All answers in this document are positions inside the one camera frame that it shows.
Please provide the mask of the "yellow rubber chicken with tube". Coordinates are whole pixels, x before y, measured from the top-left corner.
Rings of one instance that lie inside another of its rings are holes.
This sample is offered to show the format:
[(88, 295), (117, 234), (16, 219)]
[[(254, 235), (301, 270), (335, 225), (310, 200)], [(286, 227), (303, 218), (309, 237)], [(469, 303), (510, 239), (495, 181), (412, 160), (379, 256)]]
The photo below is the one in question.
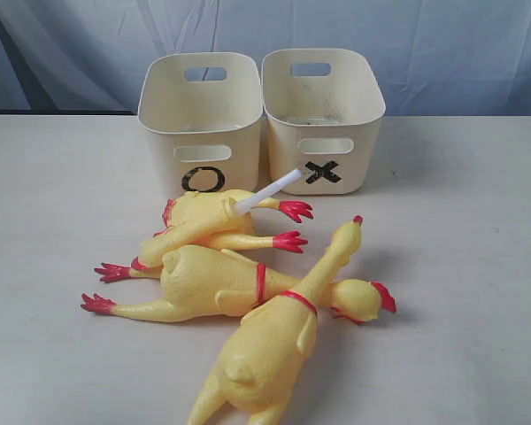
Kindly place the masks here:
[(254, 232), (250, 210), (269, 208), (300, 223), (313, 217), (312, 207), (300, 200), (280, 200), (274, 195), (299, 180), (295, 169), (265, 188), (251, 192), (229, 189), (222, 192), (187, 191), (168, 202), (163, 217), (166, 229), (141, 244), (131, 262), (135, 271), (147, 271), (163, 265), (163, 256), (182, 246), (194, 244), (214, 250), (248, 251), (275, 248), (301, 253), (307, 243), (297, 231), (277, 236), (258, 236)]

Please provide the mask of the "yellow rubber chicken sideways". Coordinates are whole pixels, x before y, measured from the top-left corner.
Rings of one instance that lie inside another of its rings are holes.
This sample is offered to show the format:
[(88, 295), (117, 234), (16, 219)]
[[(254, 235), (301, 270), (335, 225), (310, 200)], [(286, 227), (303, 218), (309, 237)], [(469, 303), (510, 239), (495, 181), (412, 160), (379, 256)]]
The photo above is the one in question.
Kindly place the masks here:
[[(161, 298), (138, 305), (119, 305), (97, 294), (82, 296), (89, 312), (139, 321), (180, 322), (197, 317), (241, 317), (300, 280), (230, 250), (215, 251), (186, 245), (164, 256), (154, 272), (103, 263), (96, 270), (104, 282), (149, 277), (160, 282)], [(319, 304), (335, 316), (355, 323), (378, 318), (380, 310), (396, 311), (396, 301), (379, 282), (348, 279), (332, 282)]]

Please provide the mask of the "yellow rubber chicken front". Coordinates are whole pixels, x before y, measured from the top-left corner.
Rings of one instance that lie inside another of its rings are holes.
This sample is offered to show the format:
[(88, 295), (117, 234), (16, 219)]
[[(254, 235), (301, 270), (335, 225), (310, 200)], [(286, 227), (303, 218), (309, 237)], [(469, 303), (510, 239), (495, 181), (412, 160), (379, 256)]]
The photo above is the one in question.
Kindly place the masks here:
[(251, 424), (279, 422), (314, 349), (316, 307), (328, 284), (359, 249), (362, 222), (357, 215), (342, 224), (296, 286), (242, 317), (191, 408), (190, 424), (206, 423), (225, 403), (248, 413)]

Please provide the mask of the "cream bin marked X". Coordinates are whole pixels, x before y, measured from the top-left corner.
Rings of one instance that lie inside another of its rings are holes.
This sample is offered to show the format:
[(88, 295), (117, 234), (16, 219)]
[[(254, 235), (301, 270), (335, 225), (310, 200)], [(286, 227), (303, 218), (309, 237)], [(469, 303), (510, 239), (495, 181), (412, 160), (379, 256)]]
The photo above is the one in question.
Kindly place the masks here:
[(292, 195), (338, 195), (366, 178), (386, 104), (364, 56), (338, 48), (285, 49), (263, 58), (269, 174), (295, 168)]

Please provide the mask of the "cream bin marked O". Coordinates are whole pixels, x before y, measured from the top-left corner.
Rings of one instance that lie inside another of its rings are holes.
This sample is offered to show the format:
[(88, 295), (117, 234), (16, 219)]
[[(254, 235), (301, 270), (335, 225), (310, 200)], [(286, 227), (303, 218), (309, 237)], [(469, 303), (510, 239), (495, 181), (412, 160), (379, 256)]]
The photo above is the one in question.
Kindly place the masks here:
[(153, 62), (138, 120), (167, 197), (186, 191), (253, 191), (258, 185), (261, 81), (237, 52), (182, 53)]

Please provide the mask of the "pale blue backdrop curtain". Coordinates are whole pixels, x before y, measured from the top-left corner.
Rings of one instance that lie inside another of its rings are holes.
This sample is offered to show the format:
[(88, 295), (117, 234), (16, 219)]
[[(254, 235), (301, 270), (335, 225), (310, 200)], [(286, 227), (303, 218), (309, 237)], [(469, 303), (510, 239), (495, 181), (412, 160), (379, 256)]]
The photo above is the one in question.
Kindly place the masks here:
[(531, 115), (531, 1), (0, 1), (0, 110), (133, 111), (157, 58), (336, 47), (390, 115)]

